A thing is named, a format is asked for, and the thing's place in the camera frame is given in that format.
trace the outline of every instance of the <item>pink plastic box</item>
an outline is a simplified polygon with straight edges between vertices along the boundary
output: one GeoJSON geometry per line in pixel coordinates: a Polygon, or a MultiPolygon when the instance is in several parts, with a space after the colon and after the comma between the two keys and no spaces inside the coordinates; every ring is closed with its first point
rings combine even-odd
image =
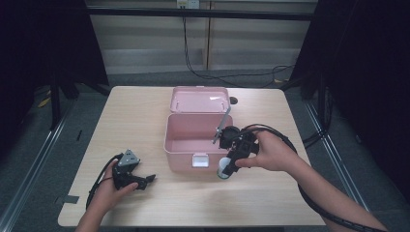
{"type": "MultiPolygon", "coordinates": [[[[229,108],[222,87],[175,87],[166,125],[164,150],[172,171],[217,171],[227,151],[213,144],[217,127],[229,108]]],[[[232,126],[228,115],[226,126],[232,126]]]]}

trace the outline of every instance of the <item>gray floor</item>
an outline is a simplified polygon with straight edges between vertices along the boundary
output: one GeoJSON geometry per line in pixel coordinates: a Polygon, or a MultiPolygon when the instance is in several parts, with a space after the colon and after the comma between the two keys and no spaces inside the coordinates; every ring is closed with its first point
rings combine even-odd
{"type": "MultiPolygon", "coordinates": [[[[212,72],[218,75],[243,73],[212,72]]],[[[226,78],[241,86],[257,88],[272,80],[272,76],[245,76],[226,78]]],[[[113,75],[110,77],[111,87],[116,85],[143,86],[177,86],[206,85],[233,87],[232,84],[220,80],[205,80],[189,72],[142,73],[138,75],[113,75]]],[[[29,189],[29,194],[23,200],[18,218],[12,222],[13,231],[73,231],[73,228],[63,228],[58,225],[57,218],[62,206],[56,204],[56,199],[67,195],[82,156],[88,146],[94,128],[107,97],[93,90],[78,86],[80,96],[76,101],[65,101],[63,109],[68,111],[64,127],[52,146],[44,166],[39,172],[39,178],[29,189]]],[[[29,173],[30,166],[35,161],[48,137],[51,123],[50,104],[37,108],[37,103],[44,97],[46,88],[39,89],[36,102],[28,113],[19,132],[19,139],[14,144],[8,158],[0,163],[1,189],[0,212],[10,210],[9,206],[15,197],[22,181],[29,173]]],[[[293,88],[285,92],[295,122],[301,137],[306,138],[315,132],[315,127],[308,116],[306,103],[301,100],[299,89],[293,88]]],[[[366,147],[356,141],[355,133],[348,122],[335,110],[330,136],[342,157],[349,173],[364,201],[370,210],[391,231],[410,231],[410,207],[390,180],[380,171],[371,158],[366,147]]],[[[329,158],[321,141],[307,149],[312,166],[335,186],[345,191],[332,160],[329,158]]],[[[202,231],[200,228],[139,228],[140,231],[202,231]]],[[[102,228],[102,231],[135,231],[133,228],[102,228]]],[[[327,231],[324,226],[286,227],[286,228],[237,228],[235,231],[327,231]]]]}

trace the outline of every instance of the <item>box lid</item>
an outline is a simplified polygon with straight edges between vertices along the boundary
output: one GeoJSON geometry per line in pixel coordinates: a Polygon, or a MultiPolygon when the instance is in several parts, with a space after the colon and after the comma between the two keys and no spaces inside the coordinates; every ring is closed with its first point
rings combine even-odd
{"type": "Polygon", "coordinates": [[[229,95],[223,87],[178,86],[172,93],[173,113],[224,113],[229,108],[229,95]]]}

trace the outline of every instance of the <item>human arm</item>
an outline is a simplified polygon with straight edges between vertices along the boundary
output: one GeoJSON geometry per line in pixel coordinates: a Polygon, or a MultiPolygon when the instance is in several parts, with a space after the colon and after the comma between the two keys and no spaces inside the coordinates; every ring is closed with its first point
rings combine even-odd
{"type": "Polygon", "coordinates": [[[112,180],[112,167],[118,160],[112,161],[106,168],[102,181],[86,212],[76,227],[76,232],[98,231],[105,214],[117,205],[121,199],[133,192],[138,183],[132,183],[117,190],[112,180]]]}
{"type": "MultiPolygon", "coordinates": [[[[332,186],[277,136],[267,132],[256,133],[259,153],[256,157],[239,159],[239,167],[259,166],[270,171],[285,171],[292,176],[305,193],[325,211],[339,218],[380,230],[387,230],[371,213],[332,186]]],[[[350,231],[328,219],[331,231],[350,231]]]]}

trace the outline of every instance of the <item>wall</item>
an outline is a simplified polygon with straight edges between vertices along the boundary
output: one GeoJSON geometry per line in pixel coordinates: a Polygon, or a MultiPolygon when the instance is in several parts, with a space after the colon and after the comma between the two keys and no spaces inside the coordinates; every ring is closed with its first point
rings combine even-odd
{"type": "MultiPolygon", "coordinates": [[[[200,1],[200,9],[313,13],[306,1],[200,1]]],[[[101,1],[89,6],[176,8],[175,1],[101,1]]],[[[108,74],[187,70],[180,17],[92,15],[108,74]]],[[[270,69],[296,62],[309,22],[187,18],[188,51],[195,70],[270,69]]]]}

